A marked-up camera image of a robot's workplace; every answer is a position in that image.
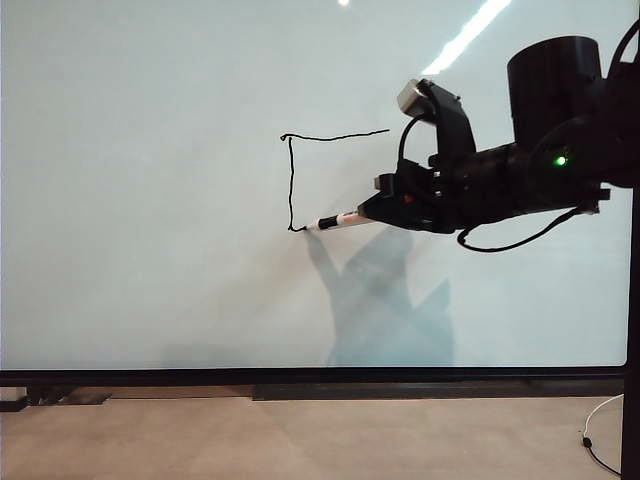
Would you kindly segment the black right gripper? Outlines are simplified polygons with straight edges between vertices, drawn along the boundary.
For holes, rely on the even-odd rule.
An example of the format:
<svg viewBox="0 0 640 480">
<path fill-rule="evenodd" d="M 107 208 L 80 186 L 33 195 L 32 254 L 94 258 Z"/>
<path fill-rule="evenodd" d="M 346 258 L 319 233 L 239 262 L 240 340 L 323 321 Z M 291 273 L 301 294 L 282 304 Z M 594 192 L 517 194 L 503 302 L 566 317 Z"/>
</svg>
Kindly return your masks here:
<svg viewBox="0 0 640 480">
<path fill-rule="evenodd" d="M 419 230 L 452 234 L 455 224 L 444 198 L 444 189 L 435 173 L 434 169 L 416 162 L 399 160 L 395 174 L 384 173 L 374 179 L 377 193 L 357 206 L 358 215 L 399 226 L 402 211 L 395 198 L 398 190 L 401 204 Z"/>
</svg>

